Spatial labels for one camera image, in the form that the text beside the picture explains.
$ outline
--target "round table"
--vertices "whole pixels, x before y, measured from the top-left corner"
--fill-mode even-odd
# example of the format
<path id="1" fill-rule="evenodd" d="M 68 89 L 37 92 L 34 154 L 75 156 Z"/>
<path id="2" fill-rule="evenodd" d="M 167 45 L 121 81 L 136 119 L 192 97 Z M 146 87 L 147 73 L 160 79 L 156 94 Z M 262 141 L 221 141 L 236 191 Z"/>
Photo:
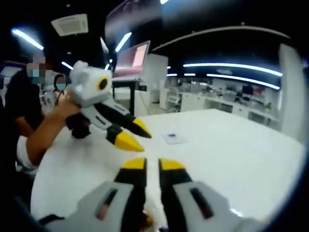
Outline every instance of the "round table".
<path id="1" fill-rule="evenodd" d="M 32 189 L 33 216 L 68 216 L 83 196 L 105 180 L 113 180 L 123 162 L 146 157 L 147 192 L 152 193 L 149 210 L 160 211 L 157 159 L 168 158 L 181 162 L 194 180 L 227 197 L 231 208 L 244 216 L 265 219 L 287 199 L 303 166 L 302 144 L 226 112 L 203 110 L 141 119 L 153 135 L 152 139 L 136 136 L 145 148 L 143 153 L 121 151 L 106 140 L 98 140 L 95 149 L 101 154 L 89 154 L 86 146 L 80 156 L 45 155 Z M 187 143 L 168 145 L 162 135 L 170 132 L 183 136 Z M 69 137 L 66 133 L 59 135 L 64 143 Z"/>

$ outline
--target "hand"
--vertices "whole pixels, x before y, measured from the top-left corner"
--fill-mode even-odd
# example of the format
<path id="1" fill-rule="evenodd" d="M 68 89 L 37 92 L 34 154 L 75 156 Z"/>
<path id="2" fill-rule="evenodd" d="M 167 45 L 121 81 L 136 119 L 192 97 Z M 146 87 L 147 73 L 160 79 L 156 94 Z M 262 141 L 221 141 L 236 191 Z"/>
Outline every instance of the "hand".
<path id="1" fill-rule="evenodd" d="M 71 115 L 80 113 L 81 108 L 74 103 L 71 99 L 71 90 L 65 90 L 64 94 L 59 96 L 58 105 L 55 107 L 55 111 L 63 118 L 66 119 Z"/>

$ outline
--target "black ceiling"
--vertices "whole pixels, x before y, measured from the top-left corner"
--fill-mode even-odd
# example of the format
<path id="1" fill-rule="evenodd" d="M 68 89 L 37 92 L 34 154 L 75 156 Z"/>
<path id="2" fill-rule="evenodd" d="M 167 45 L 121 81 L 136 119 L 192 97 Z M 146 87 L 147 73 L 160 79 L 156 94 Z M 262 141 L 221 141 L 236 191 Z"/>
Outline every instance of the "black ceiling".
<path id="1" fill-rule="evenodd" d="M 159 0 L 134 1 L 154 2 L 158 17 L 151 21 L 145 18 L 140 21 L 134 17 L 135 22 L 124 22 L 126 29 L 133 32 L 124 49 L 151 40 L 151 51 L 161 44 L 194 31 L 245 24 L 285 33 L 292 37 L 292 42 L 296 42 L 302 54 L 306 56 L 308 53 L 307 36 L 302 31 L 306 28 L 303 14 L 305 8 L 297 1 L 287 4 L 279 0 L 169 0 L 163 6 L 159 4 Z M 58 72 L 68 72 L 68 69 L 61 65 L 62 61 L 73 65 L 82 59 L 93 66 L 104 66 L 99 38 L 105 38 L 106 16 L 122 2 L 123 0 L 88 1 L 85 4 L 67 1 L 50 2 L 46 6 L 29 1 L 18 3 L 18 9 L 10 11 L 9 17 L 2 20 L 4 43 L 1 44 L 1 59 L 22 62 L 25 60 L 24 56 L 31 53 L 24 46 L 20 46 L 19 41 L 11 34 L 13 27 L 19 27 L 40 41 L 44 46 L 45 56 Z M 50 23 L 56 18 L 82 13 L 88 15 L 87 34 L 60 37 Z M 108 39 L 109 49 L 114 50 L 117 42 Z M 282 42 L 292 43 L 284 37 L 266 32 L 221 31 L 194 36 L 158 49 L 154 53 L 169 57 L 170 65 L 175 69 L 171 69 L 171 72 L 186 72 L 182 64 L 194 62 L 237 62 L 279 71 L 278 48 Z"/>

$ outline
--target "ceiling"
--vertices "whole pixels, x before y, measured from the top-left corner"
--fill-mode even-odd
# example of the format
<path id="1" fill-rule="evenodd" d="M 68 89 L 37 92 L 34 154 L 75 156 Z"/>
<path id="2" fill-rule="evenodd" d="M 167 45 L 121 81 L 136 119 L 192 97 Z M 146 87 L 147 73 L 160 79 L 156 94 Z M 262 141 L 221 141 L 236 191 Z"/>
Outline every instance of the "ceiling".
<path id="1" fill-rule="evenodd" d="M 152 51 L 161 44 L 196 31 L 240 25 L 279 31 L 292 37 L 292 40 L 260 31 L 230 30 L 193 36 L 157 49 L 153 53 L 168 56 L 170 73 L 194 72 L 200 77 L 216 72 L 217 68 L 185 69 L 182 65 L 231 62 L 280 71 L 280 43 L 295 45 L 302 55 L 309 57 L 307 38 L 301 33 L 301 29 L 306 25 L 303 20 L 305 8 L 296 3 L 285 4 L 278 0 L 169 0 L 165 5 L 161 5 L 159 0 L 133 1 L 146 5 L 144 8 L 147 10 L 139 8 L 131 18 L 121 20 L 119 27 L 109 27 L 109 30 L 105 30 L 106 17 L 123 0 L 89 1 L 87 4 L 67 1 L 52 3 L 48 7 L 29 2 L 21 3 L 19 10 L 14 11 L 10 18 L 2 20 L 5 25 L 1 60 L 25 62 L 25 56 L 29 57 L 31 53 L 38 51 L 12 36 L 12 28 L 20 28 L 39 41 L 44 46 L 44 54 L 54 70 L 68 73 L 68 68 L 61 65 L 62 61 L 72 66 L 81 59 L 92 66 L 104 67 L 107 59 L 116 60 L 113 53 L 104 60 L 100 37 L 104 38 L 110 51 L 113 51 L 125 31 L 131 31 L 132 36 L 123 49 L 151 40 Z M 291 13 L 295 12 L 297 14 L 292 17 Z M 87 14 L 89 32 L 60 37 L 51 21 L 73 14 Z M 229 70 L 237 76 L 253 76 L 257 80 L 273 83 L 280 81 L 278 77 L 267 73 L 235 68 Z"/>

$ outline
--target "small card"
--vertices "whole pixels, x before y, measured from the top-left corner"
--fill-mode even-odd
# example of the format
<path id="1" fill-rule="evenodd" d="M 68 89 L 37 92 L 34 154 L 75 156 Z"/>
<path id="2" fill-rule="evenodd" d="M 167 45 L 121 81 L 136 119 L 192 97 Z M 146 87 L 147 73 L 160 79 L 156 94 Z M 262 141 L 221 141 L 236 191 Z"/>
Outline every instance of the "small card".
<path id="1" fill-rule="evenodd" d="M 167 144 L 185 144 L 188 140 L 178 132 L 168 132 L 162 134 Z"/>

